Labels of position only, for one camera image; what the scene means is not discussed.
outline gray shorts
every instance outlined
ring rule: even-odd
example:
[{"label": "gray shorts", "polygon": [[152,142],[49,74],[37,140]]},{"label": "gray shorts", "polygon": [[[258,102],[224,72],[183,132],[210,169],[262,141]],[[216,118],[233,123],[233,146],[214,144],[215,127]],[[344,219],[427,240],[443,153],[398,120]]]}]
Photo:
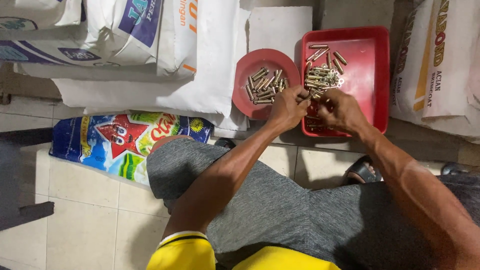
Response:
[{"label": "gray shorts", "polygon": [[[147,158],[150,186],[167,207],[229,149],[189,139],[166,143]],[[441,176],[480,223],[480,178]],[[384,183],[308,190],[257,161],[206,235],[231,269],[267,245],[331,261],[341,269],[430,269],[432,253],[400,214]]]}]

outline cartoon eyes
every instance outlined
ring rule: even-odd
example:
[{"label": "cartoon eyes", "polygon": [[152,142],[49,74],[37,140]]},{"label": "cartoon eyes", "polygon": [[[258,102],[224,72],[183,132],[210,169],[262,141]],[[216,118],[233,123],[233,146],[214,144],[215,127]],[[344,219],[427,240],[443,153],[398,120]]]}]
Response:
[{"label": "cartoon eyes", "polygon": [[112,136],[112,142],[114,142],[118,145],[123,145],[125,143],[125,140],[123,140],[123,138],[121,138],[121,137]]},{"label": "cartoon eyes", "polygon": [[122,136],[127,134],[127,130],[121,126],[115,126],[115,132]]}]

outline hand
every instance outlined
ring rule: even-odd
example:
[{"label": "hand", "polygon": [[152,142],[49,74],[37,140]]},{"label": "hand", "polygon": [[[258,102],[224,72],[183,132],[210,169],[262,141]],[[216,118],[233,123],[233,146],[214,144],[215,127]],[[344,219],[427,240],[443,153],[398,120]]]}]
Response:
[{"label": "hand", "polygon": [[358,135],[361,129],[372,126],[355,98],[338,89],[327,90],[322,95],[317,114],[328,127],[352,136]]},{"label": "hand", "polygon": [[298,125],[300,120],[307,115],[310,101],[305,100],[308,91],[302,86],[284,89],[275,95],[275,102],[267,124],[285,132]]}]

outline star logo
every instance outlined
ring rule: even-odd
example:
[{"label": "star logo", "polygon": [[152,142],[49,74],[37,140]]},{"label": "star logo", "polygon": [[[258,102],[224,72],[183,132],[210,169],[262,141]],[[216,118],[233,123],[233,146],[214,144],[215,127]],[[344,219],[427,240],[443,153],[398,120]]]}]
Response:
[{"label": "star logo", "polygon": [[110,123],[97,125],[95,128],[102,137],[111,142],[112,159],[115,159],[126,150],[142,155],[137,149],[136,141],[148,127],[149,125],[132,123],[128,115],[119,114]]}]

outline person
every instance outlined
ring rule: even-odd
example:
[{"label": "person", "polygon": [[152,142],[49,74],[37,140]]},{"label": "person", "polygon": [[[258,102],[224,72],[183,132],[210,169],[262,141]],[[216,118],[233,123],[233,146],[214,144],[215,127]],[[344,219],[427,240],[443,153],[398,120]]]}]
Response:
[{"label": "person", "polygon": [[147,172],[171,217],[147,269],[478,269],[480,178],[435,177],[342,91],[325,92],[318,116],[360,140],[364,167],[384,181],[349,172],[368,183],[314,191],[257,161],[306,115],[307,95],[277,93],[266,124],[233,149],[188,137],[155,145]]}]

